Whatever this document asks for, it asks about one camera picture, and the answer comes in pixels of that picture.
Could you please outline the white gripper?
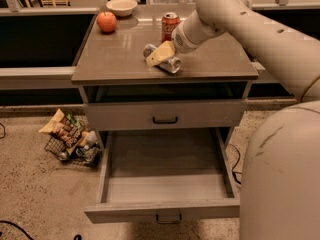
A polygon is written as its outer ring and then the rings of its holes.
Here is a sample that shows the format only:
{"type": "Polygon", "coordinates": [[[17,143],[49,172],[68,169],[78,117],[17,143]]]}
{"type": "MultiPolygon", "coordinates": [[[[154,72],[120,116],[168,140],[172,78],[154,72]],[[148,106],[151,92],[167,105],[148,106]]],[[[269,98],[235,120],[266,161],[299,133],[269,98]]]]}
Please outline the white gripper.
{"type": "Polygon", "coordinates": [[[182,21],[172,33],[172,41],[165,41],[160,46],[148,44],[145,47],[146,63],[149,67],[159,65],[179,53],[190,53],[196,50],[207,36],[203,32],[203,24],[198,17],[188,17],[182,21]]]}

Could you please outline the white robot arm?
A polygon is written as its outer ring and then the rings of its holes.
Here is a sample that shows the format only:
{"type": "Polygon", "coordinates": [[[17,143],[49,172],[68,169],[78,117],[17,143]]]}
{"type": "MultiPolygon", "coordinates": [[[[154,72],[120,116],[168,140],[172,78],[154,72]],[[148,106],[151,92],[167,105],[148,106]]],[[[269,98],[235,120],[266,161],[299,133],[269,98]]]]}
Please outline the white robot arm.
{"type": "Polygon", "coordinates": [[[244,156],[239,240],[320,240],[320,41],[255,12],[251,0],[196,0],[173,31],[181,53],[229,33],[288,92],[244,156]]]}

